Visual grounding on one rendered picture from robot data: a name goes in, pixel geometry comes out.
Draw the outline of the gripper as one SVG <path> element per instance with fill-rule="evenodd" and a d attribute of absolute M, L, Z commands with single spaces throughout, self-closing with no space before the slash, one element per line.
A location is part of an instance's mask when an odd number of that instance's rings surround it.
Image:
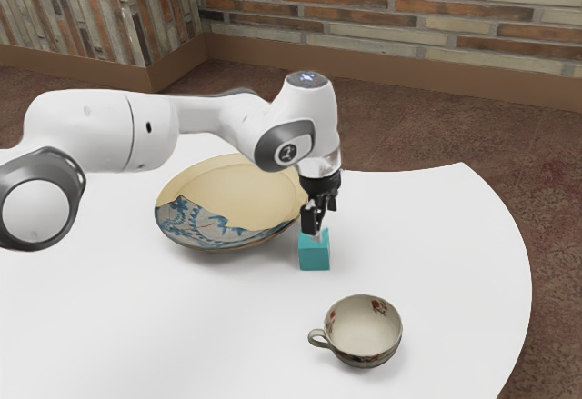
<path fill-rule="evenodd" d="M 336 196 L 341 185 L 341 170 L 338 169 L 331 175 L 324 177 L 300 175 L 299 183 L 309 199 L 317 198 L 317 206 L 314 202 L 308 202 L 301 207 L 301 232 L 307 235 L 317 235 L 318 229 L 323 226 L 326 212 L 335 212 L 337 209 Z"/>

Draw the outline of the teal block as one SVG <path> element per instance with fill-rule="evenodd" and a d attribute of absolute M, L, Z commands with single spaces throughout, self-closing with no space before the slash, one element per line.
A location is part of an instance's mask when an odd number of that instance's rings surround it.
<path fill-rule="evenodd" d="M 299 268 L 302 271 L 327 271 L 330 269 L 330 243 L 328 229 L 318 237 L 299 232 L 297 243 Z"/>

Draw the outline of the cream plate with blue pattern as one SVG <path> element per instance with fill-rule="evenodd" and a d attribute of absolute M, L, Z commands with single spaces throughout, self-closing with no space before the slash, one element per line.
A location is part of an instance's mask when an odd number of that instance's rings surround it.
<path fill-rule="evenodd" d="M 177 244 L 224 252 L 282 233 L 306 202 L 295 168 L 268 173 L 241 154 L 220 155 L 174 176 L 156 199 L 155 220 Z"/>

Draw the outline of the white floral teacup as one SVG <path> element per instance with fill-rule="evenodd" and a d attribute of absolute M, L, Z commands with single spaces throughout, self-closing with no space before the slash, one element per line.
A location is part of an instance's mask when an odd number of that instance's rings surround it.
<path fill-rule="evenodd" d="M 326 312 L 324 327 L 311 330 L 307 340 L 344 364 L 369 369 L 394 356 L 402 335 L 400 313 L 391 303 L 379 296 L 354 294 L 335 302 Z"/>

